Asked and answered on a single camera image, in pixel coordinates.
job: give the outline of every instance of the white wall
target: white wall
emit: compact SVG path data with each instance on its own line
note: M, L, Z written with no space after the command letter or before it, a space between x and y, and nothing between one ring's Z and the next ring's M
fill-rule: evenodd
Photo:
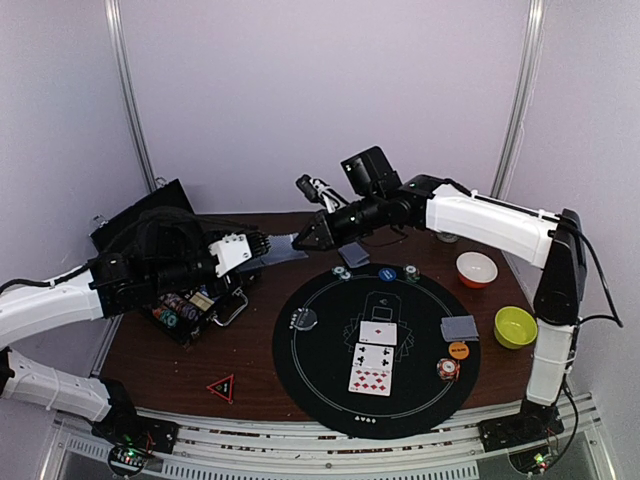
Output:
M0 283L95 251L87 235L144 195L101 0L0 0ZM15 345L86 374L101 322ZM0 478L34 478L52 415L0 400Z
M199 211L312 209L302 173L379 144L488 192L529 2L136 0L122 21L157 175Z
M640 441L640 7L634 0L554 2L535 97L509 200L577 210L595 245L624 330L585 325L572 379L592 391L625 478ZM538 275L519 265L534 291ZM591 264L582 314L607 312Z

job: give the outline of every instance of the red triangle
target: red triangle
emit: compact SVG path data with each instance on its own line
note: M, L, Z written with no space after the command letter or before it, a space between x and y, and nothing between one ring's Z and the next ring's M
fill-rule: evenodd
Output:
M219 396L223 400L226 400L229 403L233 403L233 382L235 381L235 377L233 374L229 375L222 380L218 380L215 383L212 383L207 387L211 393Z

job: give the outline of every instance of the bowl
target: bowl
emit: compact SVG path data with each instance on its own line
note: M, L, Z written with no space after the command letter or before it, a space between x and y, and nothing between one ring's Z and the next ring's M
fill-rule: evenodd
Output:
M517 350L530 345L538 336L535 319L518 307L504 307L496 313L493 334L503 347Z
M466 252L456 260L458 276L469 288L484 288L498 276L493 260L478 252Z

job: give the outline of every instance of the orange disc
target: orange disc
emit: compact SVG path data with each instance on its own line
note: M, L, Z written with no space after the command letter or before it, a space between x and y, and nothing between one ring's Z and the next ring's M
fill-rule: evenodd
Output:
M453 342L449 345L449 355L456 360L464 360L469 356L469 347L462 342Z

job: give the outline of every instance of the yellow bowl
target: yellow bowl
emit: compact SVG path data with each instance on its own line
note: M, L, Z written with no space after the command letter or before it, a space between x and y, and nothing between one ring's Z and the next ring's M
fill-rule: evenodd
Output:
M538 336L534 318L518 307L504 307L496 313L493 333L500 345L517 350L533 343Z

